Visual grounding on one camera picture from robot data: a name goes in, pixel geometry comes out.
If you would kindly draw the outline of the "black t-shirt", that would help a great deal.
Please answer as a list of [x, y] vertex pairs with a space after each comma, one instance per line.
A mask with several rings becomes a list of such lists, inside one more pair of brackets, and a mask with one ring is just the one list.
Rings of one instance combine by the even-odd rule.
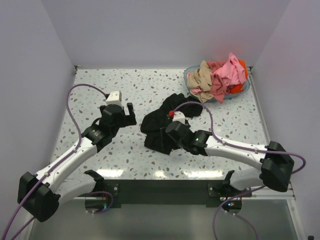
[[142, 120], [140, 131], [146, 134], [144, 146], [155, 152], [169, 155], [172, 150], [179, 149], [176, 142], [166, 134], [166, 128], [173, 119], [169, 117], [169, 112], [173, 111], [179, 105], [187, 103], [179, 108], [179, 111], [187, 118], [199, 117], [203, 111], [203, 107], [198, 104], [191, 104], [197, 100], [193, 97], [185, 97], [182, 93], [172, 94], [167, 97], [162, 105], [148, 113]]

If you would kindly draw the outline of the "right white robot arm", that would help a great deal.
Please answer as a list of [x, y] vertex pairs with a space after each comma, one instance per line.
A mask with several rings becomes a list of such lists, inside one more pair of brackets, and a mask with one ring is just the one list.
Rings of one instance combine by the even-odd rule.
[[233, 197], [248, 188], [260, 186], [281, 193], [288, 190], [294, 161], [277, 142], [271, 141], [269, 145], [249, 145], [237, 141], [228, 143], [208, 131], [192, 132], [187, 124], [180, 121], [170, 123], [165, 133], [179, 149], [193, 155], [222, 157], [250, 167], [241, 171], [230, 170], [224, 180], [214, 187], [226, 196]]

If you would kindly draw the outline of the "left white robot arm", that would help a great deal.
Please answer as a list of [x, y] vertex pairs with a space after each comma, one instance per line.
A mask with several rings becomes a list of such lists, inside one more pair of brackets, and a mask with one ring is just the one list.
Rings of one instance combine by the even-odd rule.
[[39, 222], [52, 217], [66, 196], [58, 189], [67, 177], [110, 144], [120, 128], [137, 124], [133, 104], [127, 103], [127, 108], [129, 114], [125, 114], [124, 108], [118, 104], [100, 106], [101, 116], [84, 130], [68, 151], [37, 173], [26, 172], [19, 180], [19, 206]]

